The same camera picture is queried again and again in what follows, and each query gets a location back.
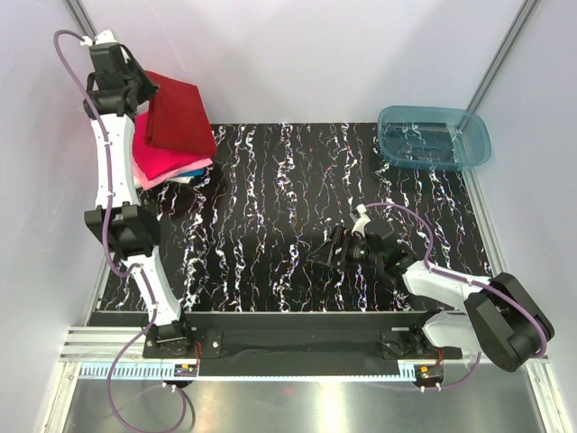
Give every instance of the dark red cloth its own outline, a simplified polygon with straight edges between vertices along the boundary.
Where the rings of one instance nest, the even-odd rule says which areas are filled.
[[[198,88],[146,71],[160,86],[148,109],[146,144],[211,157],[216,144]]]

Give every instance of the cloth stack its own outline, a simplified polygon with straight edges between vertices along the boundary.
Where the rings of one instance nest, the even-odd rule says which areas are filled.
[[[149,111],[137,115],[133,139],[136,187],[150,189],[165,180],[188,183],[212,165],[215,139],[198,88],[147,71],[160,89]]]

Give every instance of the blue cloth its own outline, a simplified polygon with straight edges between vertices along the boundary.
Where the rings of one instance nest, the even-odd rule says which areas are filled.
[[[203,174],[205,174],[205,169],[192,170],[179,174],[177,178],[193,178],[195,176],[202,176]]]

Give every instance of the pink cloth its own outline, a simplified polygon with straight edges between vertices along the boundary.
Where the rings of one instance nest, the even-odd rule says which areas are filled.
[[[170,178],[174,178],[179,174],[186,173],[187,171],[204,169],[205,167],[208,167],[210,165],[213,165],[212,160],[210,158],[205,158],[204,160],[195,161],[189,165],[180,167],[179,169],[161,174],[159,177],[154,178],[153,180],[148,180],[146,174],[144,174],[144,172],[140,169],[136,161],[133,164],[133,170],[134,170],[134,176],[141,183],[142,188],[144,190],[147,190],[156,187],[157,185],[160,185],[163,181],[168,180]]]
[[[210,161],[206,155],[196,155],[194,153],[170,151],[167,149],[159,149],[156,147],[149,147],[146,145],[146,124],[148,113],[137,115],[134,126],[133,138],[133,157],[134,162],[138,165],[140,171],[146,176],[147,180],[156,182],[157,178],[163,177],[167,173],[174,173],[175,170],[186,168],[180,173],[186,171],[202,169],[206,167],[206,161]],[[195,162],[200,162],[201,165],[191,165]]]

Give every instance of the transparent container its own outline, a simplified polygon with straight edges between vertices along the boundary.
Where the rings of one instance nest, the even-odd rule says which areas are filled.
[[[480,117],[466,110],[390,106],[380,112],[380,151],[390,165],[462,171],[490,157],[490,138]]]

